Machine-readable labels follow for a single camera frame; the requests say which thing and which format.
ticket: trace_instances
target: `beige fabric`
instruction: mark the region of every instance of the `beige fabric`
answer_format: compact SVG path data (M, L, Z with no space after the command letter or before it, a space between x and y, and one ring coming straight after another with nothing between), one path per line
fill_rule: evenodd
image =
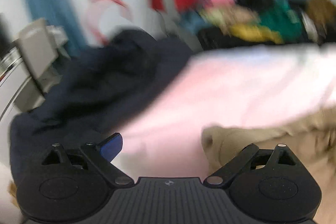
M202 145L213 173L245 146L273 149L285 143L302 161L322 190L322 202L314 220L336 223L336 108L322 109L278 128L207 128Z

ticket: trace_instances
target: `tan fabric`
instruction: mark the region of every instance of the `tan fabric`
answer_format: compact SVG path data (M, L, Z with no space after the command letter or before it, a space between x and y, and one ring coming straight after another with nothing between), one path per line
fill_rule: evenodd
M336 223L336 108L322 109L277 128L207 128L202 145L213 173L245 146L255 143L273 149L285 143L302 161L322 190L322 202L314 220Z

